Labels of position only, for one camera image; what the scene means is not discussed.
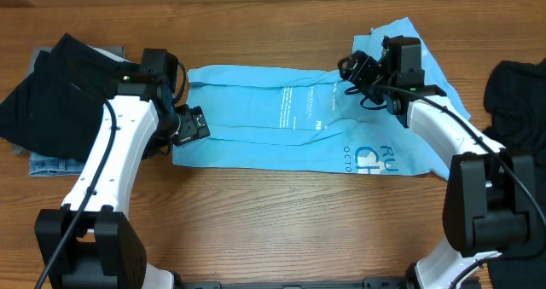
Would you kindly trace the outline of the light blue t-shirt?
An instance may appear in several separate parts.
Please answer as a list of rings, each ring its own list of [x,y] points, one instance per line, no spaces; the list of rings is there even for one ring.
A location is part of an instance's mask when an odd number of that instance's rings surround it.
[[[414,132],[337,71],[213,65],[189,71],[188,103],[210,135],[175,147],[175,165],[447,177]]]

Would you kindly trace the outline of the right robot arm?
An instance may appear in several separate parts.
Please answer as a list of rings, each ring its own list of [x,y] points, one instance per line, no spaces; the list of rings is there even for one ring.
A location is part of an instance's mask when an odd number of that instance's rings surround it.
[[[368,277],[365,288],[478,288],[473,272],[497,259],[545,251],[545,215],[534,198],[532,156],[477,130],[437,85],[425,83],[421,40],[384,38],[379,60],[362,51],[338,63],[340,76],[413,131],[450,173],[443,208],[444,238],[404,276]]]

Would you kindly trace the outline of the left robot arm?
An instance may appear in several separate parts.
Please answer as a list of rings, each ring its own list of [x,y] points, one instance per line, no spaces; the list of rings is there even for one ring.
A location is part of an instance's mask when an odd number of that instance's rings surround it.
[[[143,159],[208,137],[200,107],[179,101],[187,76],[166,49],[146,48],[136,72],[117,72],[97,97],[100,129],[78,181],[58,209],[42,209],[34,230],[44,260],[37,287],[180,288],[158,269],[129,221],[131,190]]]

